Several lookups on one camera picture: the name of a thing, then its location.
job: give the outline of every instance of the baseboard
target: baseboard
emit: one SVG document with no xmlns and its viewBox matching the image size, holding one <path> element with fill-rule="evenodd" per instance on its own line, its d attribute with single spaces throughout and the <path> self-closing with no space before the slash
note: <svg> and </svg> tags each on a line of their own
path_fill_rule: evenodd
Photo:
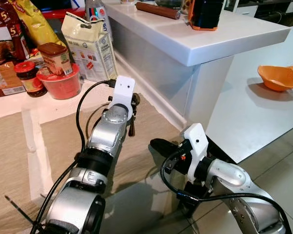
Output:
<svg viewBox="0 0 293 234">
<path fill-rule="evenodd" d="M 132 76 L 139 84 L 143 96 L 150 102 L 155 109 L 162 114 L 173 126 L 182 131 L 186 125 L 186 119 L 179 114 L 171 104 L 169 104 L 137 71 L 135 71 L 125 60 L 125 58 L 115 51 L 115 57 L 121 66 Z"/>
</svg>

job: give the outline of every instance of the beige mat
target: beige mat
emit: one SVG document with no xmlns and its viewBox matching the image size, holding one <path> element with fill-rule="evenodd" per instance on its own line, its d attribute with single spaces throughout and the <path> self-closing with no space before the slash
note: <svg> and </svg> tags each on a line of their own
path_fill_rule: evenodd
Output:
<svg viewBox="0 0 293 234">
<path fill-rule="evenodd" d="M 30 202 L 27 145 L 21 113 L 0 118 L 0 234 L 30 226 L 4 198 L 8 195 L 32 218 L 38 207 Z"/>
<path fill-rule="evenodd" d="M 148 149 L 151 139 L 176 140 L 179 137 L 180 132 L 159 114 L 142 95 L 140 97 L 141 103 L 137 107 L 135 120 L 136 136 L 126 136 L 116 164 L 113 186 L 111 186 L 110 179 L 107 193 L 113 194 L 124 189 L 125 184 L 138 182 L 144 179 L 148 173 L 158 171 L 158 166 L 163 159 L 158 155 L 152 157 Z M 92 116 L 89 131 L 91 131 L 94 122 L 101 116 L 104 108 L 103 106 Z M 85 124 L 90 115 L 91 112 L 81 114 L 80 123 L 83 130 L 85 130 Z M 72 163 L 75 154 L 81 148 L 75 114 L 42 124 L 42 134 L 52 167 L 52 177 L 55 180 Z"/>
<path fill-rule="evenodd" d="M 93 115 L 90 129 L 103 108 Z M 90 114 L 82 113 L 83 130 Z M 135 128 L 136 136 L 126 136 L 115 171 L 109 176 L 113 179 L 109 180 L 105 196 L 158 171 L 163 159 L 150 153 L 148 144 L 151 139 L 176 140 L 180 134 L 142 96 Z M 75 115 L 42 124 L 42 133 L 55 181 L 81 147 Z M 0 234 L 12 234 L 30 227 L 30 223 L 5 200 L 4 195 L 10 196 L 32 219 L 36 217 L 39 208 L 30 201 L 27 145 L 21 113 L 0 118 Z"/>
</svg>

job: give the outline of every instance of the orange container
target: orange container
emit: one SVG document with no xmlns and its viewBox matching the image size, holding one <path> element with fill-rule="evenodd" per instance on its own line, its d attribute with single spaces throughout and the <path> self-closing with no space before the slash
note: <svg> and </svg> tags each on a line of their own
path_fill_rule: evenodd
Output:
<svg viewBox="0 0 293 234">
<path fill-rule="evenodd" d="M 58 76 L 68 75 L 73 71 L 66 47 L 49 42 L 38 46 L 38 50 L 53 74 Z"/>
<path fill-rule="evenodd" d="M 276 91 L 293 89 L 293 69 L 288 67 L 259 66 L 258 73 L 264 84 Z"/>
<path fill-rule="evenodd" d="M 57 76 L 47 67 L 39 69 L 37 78 L 42 81 L 54 99 L 68 99 L 76 96 L 81 91 L 79 82 L 79 67 L 72 64 L 73 72 L 66 76 Z"/>
</svg>

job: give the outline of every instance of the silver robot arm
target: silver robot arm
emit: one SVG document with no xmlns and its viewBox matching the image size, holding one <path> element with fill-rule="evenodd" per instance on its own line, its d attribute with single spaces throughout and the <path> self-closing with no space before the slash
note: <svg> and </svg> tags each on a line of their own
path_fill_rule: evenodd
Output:
<svg viewBox="0 0 293 234">
<path fill-rule="evenodd" d="M 205 186 L 215 195 L 252 193 L 272 199 L 267 192 L 252 182 L 245 170 L 219 159 L 211 162 L 207 170 Z M 242 233 L 285 233 L 279 212 L 270 203 L 252 197 L 224 199 L 223 202 L 231 210 Z"/>
<path fill-rule="evenodd" d="M 215 195 L 233 193 L 259 194 L 272 197 L 256 186 L 241 167 L 219 159 L 207 158 L 208 141 L 201 124 L 196 123 L 184 132 L 184 138 L 192 145 L 192 161 L 188 179 L 194 182 L 200 174 L 202 184 Z M 258 198 L 224 199 L 243 234 L 284 234 L 285 228 L 279 212 L 272 204 Z"/>
<path fill-rule="evenodd" d="M 77 166 L 49 208 L 45 233 L 99 233 L 105 209 L 105 200 L 100 194 L 105 191 L 107 174 L 132 118 L 134 85 L 131 78 L 117 78 L 109 109 L 92 130 Z"/>
</svg>

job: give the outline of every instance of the white countertop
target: white countertop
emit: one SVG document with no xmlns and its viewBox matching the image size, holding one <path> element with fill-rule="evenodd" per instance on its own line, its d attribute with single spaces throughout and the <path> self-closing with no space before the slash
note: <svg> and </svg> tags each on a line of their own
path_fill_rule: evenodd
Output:
<svg viewBox="0 0 293 234">
<path fill-rule="evenodd" d="M 259 65 L 293 65 L 293 28 L 284 43 L 233 59 L 206 133 L 237 163 L 293 128 L 293 89 L 266 88 Z"/>
<path fill-rule="evenodd" d="M 129 76 L 119 63 L 117 63 L 117 70 L 123 76 Z M 39 123 L 49 122 L 64 116 L 68 116 L 76 112 L 80 98 L 85 91 L 93 85 L 94 82 L 85 80 L 82 85 L 81 92 L 70 99 L 56 100 L 51 97 L 49 93 L 41 97 L 30 97 L 26 92 L 13 94 L 5 97 L 0 97 L 0 117 L 12 115 L 24 110 L 36 110 L 39 115 Z M 136 83 L 136 93 L 141 93 L 141 88 Z M 94 88 L 84 99 L 82 109 L 97 107 L 103 103 L 108 102 L 108 96 L 113 95 L 113 89 L 107 85 L 99 85 Z"/>
<path fill-rule="evenodd" d="M 135 5 L 104 0 L 108 15 L 185 66 L 283 42 L 289 28 L 223 11 L 216 31 L 195 31 L 185 15 L 174 20 L 139 11 Z"/>
</svg>

